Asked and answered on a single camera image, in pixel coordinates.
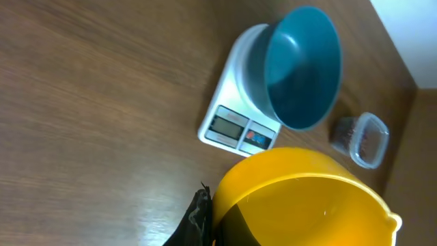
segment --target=teal bowl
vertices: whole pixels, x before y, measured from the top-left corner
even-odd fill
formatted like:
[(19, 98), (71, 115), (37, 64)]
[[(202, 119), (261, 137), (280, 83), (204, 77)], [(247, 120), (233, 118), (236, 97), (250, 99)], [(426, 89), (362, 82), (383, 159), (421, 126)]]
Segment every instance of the teal bowl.
[(333, 22), (305, 6), (269, 25), (249, 53), (248, 95), (265, 115), (306, 131), (332, 109), (341, 85), (342, 55)]

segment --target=small transparent container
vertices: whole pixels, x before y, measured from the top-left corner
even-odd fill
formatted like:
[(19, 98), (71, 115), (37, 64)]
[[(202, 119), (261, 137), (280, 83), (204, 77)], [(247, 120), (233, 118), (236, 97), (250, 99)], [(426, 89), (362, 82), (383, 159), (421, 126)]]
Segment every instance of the small transparent container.
[(331, 145), (350, 155), (356, 164), (366, 169), (380, 166), (389, 143), (389, 129), (372, 113), (360, 117), (344, 117), (338, 121)]

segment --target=yellow plastic container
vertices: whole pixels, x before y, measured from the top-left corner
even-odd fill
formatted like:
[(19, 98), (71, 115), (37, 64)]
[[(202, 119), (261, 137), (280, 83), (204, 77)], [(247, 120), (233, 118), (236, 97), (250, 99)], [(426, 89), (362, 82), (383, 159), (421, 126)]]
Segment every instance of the yellow plastic container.
[(340, 164), (301, 148), (272, 149), (241, 161), (212, 201), (213, 226), (221, 223), (232, 238), (228, 245), (389, 246), (402, 224)]

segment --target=kitchen scale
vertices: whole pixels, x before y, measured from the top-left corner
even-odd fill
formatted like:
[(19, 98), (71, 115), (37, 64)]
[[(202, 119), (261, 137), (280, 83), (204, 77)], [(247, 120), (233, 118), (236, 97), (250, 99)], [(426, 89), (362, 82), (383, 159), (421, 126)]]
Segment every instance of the kitchen scale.
[(281, 124), (264, 115), (245, 90), (250, 86), (245, 76), (249, 50), (267, 26), (247, 29), (232, 46), (197, 133), (202, 142), (245, 157), (273, 147)]

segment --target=wooden table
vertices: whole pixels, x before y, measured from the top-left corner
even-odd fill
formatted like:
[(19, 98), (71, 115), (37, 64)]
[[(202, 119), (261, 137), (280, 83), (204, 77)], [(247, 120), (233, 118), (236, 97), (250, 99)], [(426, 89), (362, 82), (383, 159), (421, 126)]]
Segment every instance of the wooden table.
[[(367, 0), (0, 0), (0, 245), (160, 245), (200, 181), (242, 158), (197, 128), (233, 41), (300, 5), (338, 28), (344, 78), (328, 119), (277, 146), (329, 154), (378, 192), (416, 87)], [(328, 144), (342, 115), (391, 130), (383, 166)]]

